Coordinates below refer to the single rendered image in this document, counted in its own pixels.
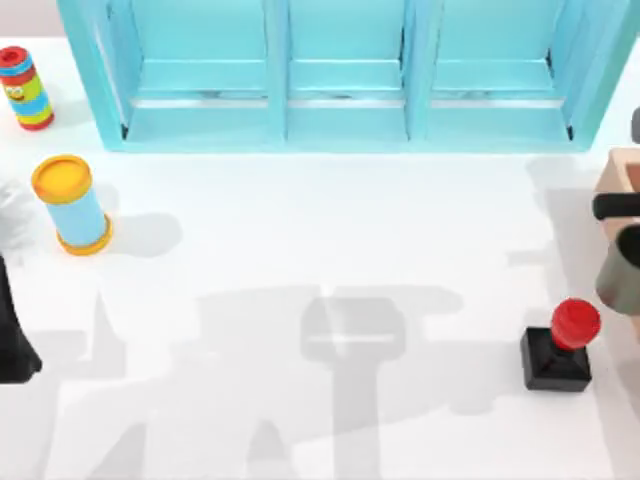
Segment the light blue rack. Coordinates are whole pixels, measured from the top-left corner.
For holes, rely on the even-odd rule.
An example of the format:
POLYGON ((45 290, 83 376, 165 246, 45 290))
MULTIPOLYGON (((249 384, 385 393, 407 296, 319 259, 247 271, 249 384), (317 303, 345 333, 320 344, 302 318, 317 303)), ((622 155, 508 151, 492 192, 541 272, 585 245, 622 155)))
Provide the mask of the light blue rack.
POLYGON ((57 0, 104 146, 584 151, 640 0, 57 0))

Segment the blue and yellow can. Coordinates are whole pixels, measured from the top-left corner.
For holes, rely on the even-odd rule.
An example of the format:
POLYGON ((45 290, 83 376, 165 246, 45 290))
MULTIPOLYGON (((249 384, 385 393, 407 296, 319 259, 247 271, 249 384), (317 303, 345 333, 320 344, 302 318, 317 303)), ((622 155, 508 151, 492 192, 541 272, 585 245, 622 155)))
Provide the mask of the blue and yellow can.
POLYGON ((31 185, 46 205, 62 248, 75 256, 104 249, 113 235, 113 223, 93 188, 88 163, 71 154, 49 157, 36 167, 31 185))

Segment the red and black trophy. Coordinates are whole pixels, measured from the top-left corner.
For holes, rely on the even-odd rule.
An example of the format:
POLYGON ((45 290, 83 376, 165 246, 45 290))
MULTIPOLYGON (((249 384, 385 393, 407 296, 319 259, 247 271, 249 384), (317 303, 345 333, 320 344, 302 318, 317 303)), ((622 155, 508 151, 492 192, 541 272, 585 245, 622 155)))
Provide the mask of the red and black trophy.
POLYGON ((580 393, 592 380, 587 345, 601 330, 599 311, 568 298, 547 327, 528 327, 520 340, 524 385, 530 391, 580 393))

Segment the grey cup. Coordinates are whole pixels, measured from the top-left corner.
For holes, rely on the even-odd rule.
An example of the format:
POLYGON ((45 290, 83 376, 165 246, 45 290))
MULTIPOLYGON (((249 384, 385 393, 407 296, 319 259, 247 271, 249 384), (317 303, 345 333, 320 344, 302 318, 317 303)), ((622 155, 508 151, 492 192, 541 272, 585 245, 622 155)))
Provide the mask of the grey cup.
POLYGON ((609 245, 596 293, 615 312, 640 316, 640 224, 625 226, 609 245))

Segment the pale wooden knife block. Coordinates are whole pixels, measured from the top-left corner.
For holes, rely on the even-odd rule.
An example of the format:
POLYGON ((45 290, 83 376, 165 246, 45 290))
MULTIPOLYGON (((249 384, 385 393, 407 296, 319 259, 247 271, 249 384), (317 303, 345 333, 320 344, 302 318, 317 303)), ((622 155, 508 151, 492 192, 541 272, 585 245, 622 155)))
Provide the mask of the pale wooden knife block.
MULTIPOLYGON (((614 148, 609 152, 595 195, 619 192, 640 193, 640 148, 614 148)), ((629 224, 640 224, 640 218, 611 218, 599 222, 610 245, 621 229, 629 224)), ((629 317, 640 319, 640 316, 629 317)))

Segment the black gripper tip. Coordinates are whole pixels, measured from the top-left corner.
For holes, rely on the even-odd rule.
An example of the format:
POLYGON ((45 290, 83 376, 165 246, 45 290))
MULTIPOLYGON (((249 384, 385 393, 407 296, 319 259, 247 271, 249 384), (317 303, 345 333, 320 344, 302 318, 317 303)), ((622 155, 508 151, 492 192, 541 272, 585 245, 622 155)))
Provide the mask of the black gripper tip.
POLYGON ((18 320, 6 264, 0 255, 0 385, 27 383, 42 366, 18 320))

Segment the stack of coloured rings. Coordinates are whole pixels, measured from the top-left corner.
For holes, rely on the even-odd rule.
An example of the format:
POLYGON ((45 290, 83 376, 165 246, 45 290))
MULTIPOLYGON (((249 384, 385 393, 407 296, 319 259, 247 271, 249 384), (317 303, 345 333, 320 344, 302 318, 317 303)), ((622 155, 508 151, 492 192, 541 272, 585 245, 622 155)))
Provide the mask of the stack of coloured rings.
POLYGON ((48 127, 55 115, 30 53, 20 46, 0 49, 0 85, 19 125, 29 131, 48 127))

